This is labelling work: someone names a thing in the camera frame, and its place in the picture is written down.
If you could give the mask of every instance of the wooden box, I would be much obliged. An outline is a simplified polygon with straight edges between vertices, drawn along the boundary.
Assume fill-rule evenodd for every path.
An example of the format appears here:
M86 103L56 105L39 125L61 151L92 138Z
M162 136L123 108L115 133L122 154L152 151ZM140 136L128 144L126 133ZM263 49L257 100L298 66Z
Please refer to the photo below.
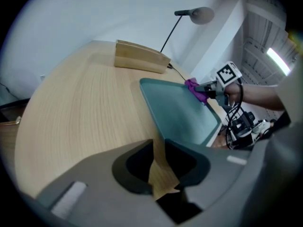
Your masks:
M151 48L117 40L115 53L115 67L125 67L164 73L170 58Z

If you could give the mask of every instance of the human hand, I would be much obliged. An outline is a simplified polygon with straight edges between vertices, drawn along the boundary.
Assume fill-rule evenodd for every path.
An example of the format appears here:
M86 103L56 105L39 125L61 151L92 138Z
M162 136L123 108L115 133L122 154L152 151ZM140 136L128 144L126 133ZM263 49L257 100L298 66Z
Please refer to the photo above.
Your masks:
M230 104L240 101L240 87L236 83L231 83L225 88L225 93L229 96Z

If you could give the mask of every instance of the human arm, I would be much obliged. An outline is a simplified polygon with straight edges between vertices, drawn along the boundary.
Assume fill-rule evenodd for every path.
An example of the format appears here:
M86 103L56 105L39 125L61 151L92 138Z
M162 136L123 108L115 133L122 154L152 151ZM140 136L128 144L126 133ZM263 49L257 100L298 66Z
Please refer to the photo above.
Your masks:
M232 83L225 89L231 102L239 102L240 87ZM276 93L276 86L243 85L243 102L270 110L284 110L284 106Z

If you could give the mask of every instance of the forearm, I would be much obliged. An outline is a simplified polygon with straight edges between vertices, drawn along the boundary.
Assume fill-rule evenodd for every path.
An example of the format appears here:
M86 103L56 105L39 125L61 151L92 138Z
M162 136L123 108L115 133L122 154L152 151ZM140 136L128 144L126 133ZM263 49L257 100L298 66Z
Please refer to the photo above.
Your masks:
M284 110L276 86L243 85L243 102L270 110Z

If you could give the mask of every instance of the lamp head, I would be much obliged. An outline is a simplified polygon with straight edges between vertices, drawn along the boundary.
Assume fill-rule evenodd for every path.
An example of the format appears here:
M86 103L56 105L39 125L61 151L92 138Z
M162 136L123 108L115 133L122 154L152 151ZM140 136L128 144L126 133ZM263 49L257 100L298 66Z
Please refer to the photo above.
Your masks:
M175 15L189 16L194 24L204 25L213 20L214 11L208 7L200 7L191 10L176 11Z

